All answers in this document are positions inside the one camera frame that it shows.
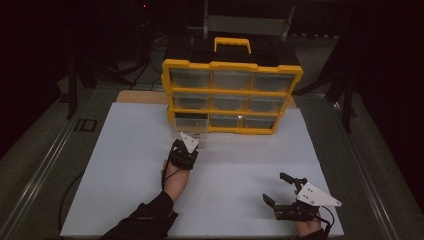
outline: carrying handle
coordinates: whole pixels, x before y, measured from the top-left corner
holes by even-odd
[[[250,42],[249,39],[245,38],[224,38],[224,37],[216,37],[215,38],[215,47],[214,50],[216,52],[216,49],[218,47],[218,44],[221,45],[236,45],[236,46],[246,46],[247,52],[249,54],[252,53],[252,50],[250,49]]]

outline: black cable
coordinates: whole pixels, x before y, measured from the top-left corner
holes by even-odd
[[[141,77],[141,75],[143,75],[143,73],[146,71],[146,69],[147,69],[147,67],[149,66],[149,64],[148,63],[146,63],[145,65],[144,65],[144,67],[143,67],[143,69],[141,69],[141,71],[140,71],[140,73],[138,74],[138,76],[137,77],[135,77],[135,79],[134,79],[134,81],[133,81],[133,84],[131,85],[131,87],[130,87],[130,89],[129,90],[132,90],[132,88],[135,86],[135,85],[137,85],[137,81],[138,81],[138,79]]]
[[[181,170],[180,168],[178,168],[177,171],[173,172],[168,177],[166,177],[166,171],[168,170],[168,165],[169,165],[169,160],[166,161],[165,168],[162,170],[162,180],[161,180],[162,190],[165,188],[166,180],[168,180],[168,178],[174,176],[177,172],[179,172]]]
[[[63,211],[63,205],[65,203],[66,196],[68,195],[69,191],[71,190],[72,186],[84,175],[85,171],[82,171],[74,180],[72,180],[71,184],[66,188],[65,194],[62,197],[62,200],[60,201],[59,206],[59,214],[58,214],[58,225],[59,225],[59,232],[62,231],[62,211]]]
[[[150,91],[153,91],[153,86],[155,85],[155,82],[159,81],[161,78],[159,77],[155,81],[152,82],[152,85],[150,86]]]
[[[322,219],[322,218],[320,218],[320,217],[317,217],[317,216],[315,216],[317,219],[319,219],[321,222],[325,222],[325,223],[327,223],[327,226],[325,227],[325,230],[324,230],[324,235],[325,235],[325,238],[324,239],[327,239],[328,238],[328,235],[330,234],[330,230],[331,230],[331,228],[333,227],[333,225],[334,225],[334,221],[335,221],[335,219],[334,219],[334,215],[333,215],[333,213],[330,211],[330,209],[328,209],[328,208],[326,208],[326,207],[324,207],[324,206],[322,206],[323,208],[325,208],[330,214],[331,214],[331,217],[333,218],[333,221],[332,221],[332,223],[330,224],[330,222],[328,222],[327,220],[324,220],[324,219]]]

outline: plastic drawer organizer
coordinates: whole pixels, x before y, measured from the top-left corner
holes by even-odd
[[[173,36],[162,86],[175,131],[273,134],[303,71],[280,41]]]

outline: black sleeve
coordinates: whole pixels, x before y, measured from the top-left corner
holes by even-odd
[[[296,240],[325,240],[324,231],[321,228],[321,230],[308,234],[304,237],[297,237]]]
[[[109,230],[100,240],[165,239],[178,214],[172,211],[174,203],[162,191],[149,204],[140,204],[128,217]]]

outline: white table surface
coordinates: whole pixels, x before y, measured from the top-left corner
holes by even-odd
[[[160,192],[160,170],[174,141],[166,105],[114,103],[63,226],[61,236],[100,236]],[[208,134],[189,184],[174,206],[170,237],[296,235],[262,200],[295,201],[285,172],[330,193],[299,109],[289,108],[274,135]],[[336,209],[330,235],[343,235]],[[331,216],[321,210],[321,216]]]

